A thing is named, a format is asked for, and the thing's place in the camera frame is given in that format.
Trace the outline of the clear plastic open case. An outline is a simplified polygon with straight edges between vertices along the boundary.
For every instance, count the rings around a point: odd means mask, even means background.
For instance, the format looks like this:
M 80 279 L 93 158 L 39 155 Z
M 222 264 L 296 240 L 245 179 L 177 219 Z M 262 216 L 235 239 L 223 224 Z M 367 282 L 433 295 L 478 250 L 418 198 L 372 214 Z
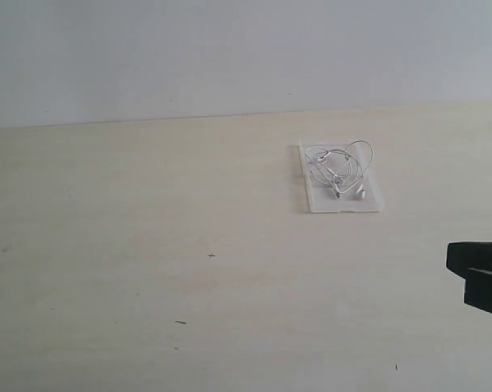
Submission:
M 367 140 L 304 142 L 290 147 L 290 163 L 310 213 L 376 213 L 384 205 Z

